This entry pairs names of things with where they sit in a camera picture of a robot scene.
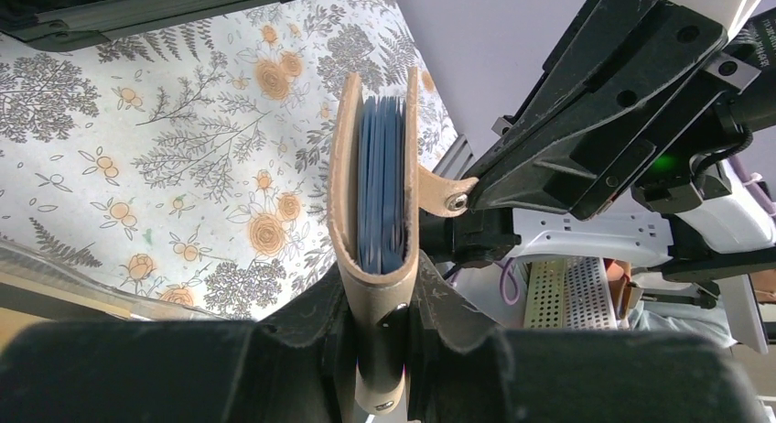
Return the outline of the clear transparent card holder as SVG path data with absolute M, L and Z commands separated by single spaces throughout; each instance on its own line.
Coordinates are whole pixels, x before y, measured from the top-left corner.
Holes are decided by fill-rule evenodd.
M 83 273 L 6 240 L 1 242 L 1 282 L 124 320 L 217 320 L 218 315 L 108 287 Z

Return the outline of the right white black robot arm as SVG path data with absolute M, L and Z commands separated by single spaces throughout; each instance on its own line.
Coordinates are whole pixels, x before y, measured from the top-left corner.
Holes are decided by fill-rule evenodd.
M 461 131 L 437 262 L 618 258 L 675 282 L 772 269 L 775 223 L 732 157 L 775 121 L 742 40 L 762 0 L 398 0 Z

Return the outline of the black poker chip case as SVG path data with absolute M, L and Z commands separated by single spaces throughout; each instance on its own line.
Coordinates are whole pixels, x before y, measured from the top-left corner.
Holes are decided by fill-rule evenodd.
M 1 0 L 1 34 L 61 52 L 249 8 L 296 0 Z

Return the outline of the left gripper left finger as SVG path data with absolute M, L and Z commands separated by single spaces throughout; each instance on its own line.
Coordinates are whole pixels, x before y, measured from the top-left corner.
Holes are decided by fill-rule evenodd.
M 350 422 L 340 272 L 260 321 L 49 321 L 1 354 L 4 422 Z

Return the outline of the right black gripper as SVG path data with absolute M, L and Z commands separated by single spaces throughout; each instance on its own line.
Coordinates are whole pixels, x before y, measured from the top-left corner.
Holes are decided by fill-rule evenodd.
M 775 11 L 722 49 L 727 40 L 722 25 L 670 0 L 586 0 L 508 129 L 469 169 L 469 207 L 587 220 L 625 190 L 661 214 L 730 194 L 719 162 L 775 124 Z

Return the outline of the floral patterned table mat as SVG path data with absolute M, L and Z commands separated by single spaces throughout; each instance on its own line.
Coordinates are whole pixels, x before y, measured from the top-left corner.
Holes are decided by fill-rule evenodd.
M 456 131 L 396 0 L 298 0 L 72 52 L 1 41 L 1 236 L 107 287 L 267 316 L 331 266 L 330 137 L 351 72 L 418 155 Z

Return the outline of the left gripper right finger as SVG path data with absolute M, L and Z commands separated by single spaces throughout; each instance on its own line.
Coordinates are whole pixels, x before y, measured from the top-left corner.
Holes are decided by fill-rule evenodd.
M 419 259 L 407 416 L 420 422 L 763 422 L 745 371 L 678 332 L 509 330 Z

